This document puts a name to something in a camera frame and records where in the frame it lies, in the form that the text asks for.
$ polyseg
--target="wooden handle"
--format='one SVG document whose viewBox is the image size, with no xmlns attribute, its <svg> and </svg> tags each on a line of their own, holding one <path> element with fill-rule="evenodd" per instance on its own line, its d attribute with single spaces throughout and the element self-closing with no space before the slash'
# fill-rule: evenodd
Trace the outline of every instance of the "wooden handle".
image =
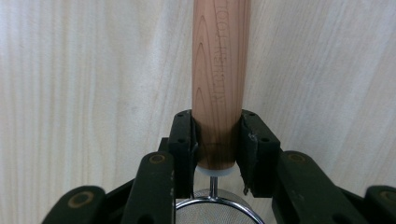
<svg viewBox="0 0 396 224">
<path fill-rule="evenodd" d="M 235 162 L 248 53 L 249 0 L 195 0 L 192 116 L 199 128 L 198 165 Z"/>
</svg>

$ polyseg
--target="strainer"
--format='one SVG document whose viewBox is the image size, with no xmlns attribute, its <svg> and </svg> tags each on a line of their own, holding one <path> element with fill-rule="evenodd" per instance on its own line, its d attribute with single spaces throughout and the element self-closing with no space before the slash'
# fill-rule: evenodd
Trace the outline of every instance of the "strainer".
<svg viewBox="0 0 396 224">
<path fill-rule="evenodd" d="M 260 223 L 264 222 L 247 202 L 226 190 L 218 189 L 218 178 L 210 177 L 210 189 L 194 192 L 190 199 L 177 203 L 177 223 Z"/>
</svg>

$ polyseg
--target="metal rod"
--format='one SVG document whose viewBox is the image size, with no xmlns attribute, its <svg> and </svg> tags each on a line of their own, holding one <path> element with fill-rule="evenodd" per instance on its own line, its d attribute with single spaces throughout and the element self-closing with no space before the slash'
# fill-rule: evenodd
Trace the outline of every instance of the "metal rod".
<svg viewBox="0 0 396 224">
<path fill-rule="evenodd" d="M 218 198 L 218 177 L 210 176 L 210 198 L 217 199 Z"/>
</svg>

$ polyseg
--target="wood grain pattern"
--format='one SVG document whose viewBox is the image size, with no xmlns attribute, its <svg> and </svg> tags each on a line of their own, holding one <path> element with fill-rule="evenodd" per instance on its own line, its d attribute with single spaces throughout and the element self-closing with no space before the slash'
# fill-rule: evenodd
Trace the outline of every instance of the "wood grain pattern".
<svg viewBox="0 0 396 224">
<path fill-rule="evenodd" d="M 192 1 L 0 1 L 0 223 L 106 191 L 191 108 Z M 362 195 L 396 186 L 396 2 L 251 1 L 243 107 Z M 197 172 L 195 188 L 207 188 Z M 219 187 L 242 196 L 235 171 Z M 270 200 L 242 196 L 275 223 Z"/>
<path fill-rule="evenodd" d="M 233 167 L 248 54 L 249 0 L 195 0 L 192 116 L 199 127 L 198 165 Z"/>
</svg>

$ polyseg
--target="light wood surface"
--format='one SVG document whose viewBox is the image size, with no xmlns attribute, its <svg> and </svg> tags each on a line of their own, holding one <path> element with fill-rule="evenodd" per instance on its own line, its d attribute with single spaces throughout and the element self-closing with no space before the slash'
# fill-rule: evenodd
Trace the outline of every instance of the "light wood surface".
<svg viewBox="0 0 396 224">
<path fill-rule="evenodd" d="M 233 167 L 242 112 L 249 0 L 195 0 L 192 116 L 199 129 L 198 166 Z"/>
<path fill-rule="evenodd" d="M 0 1 L 0 223 L 112 190 L 191 108 L 192 1 Z M 396 186 L 396 2 L 251 1 L 245 109 L 362 195 Z M 196 188 L 208 178 L 196 176 Z M 242 195 L 238 172 L 219 186 Z M 270 200 L 245 198 L 268 223 Z"/>
</svg>

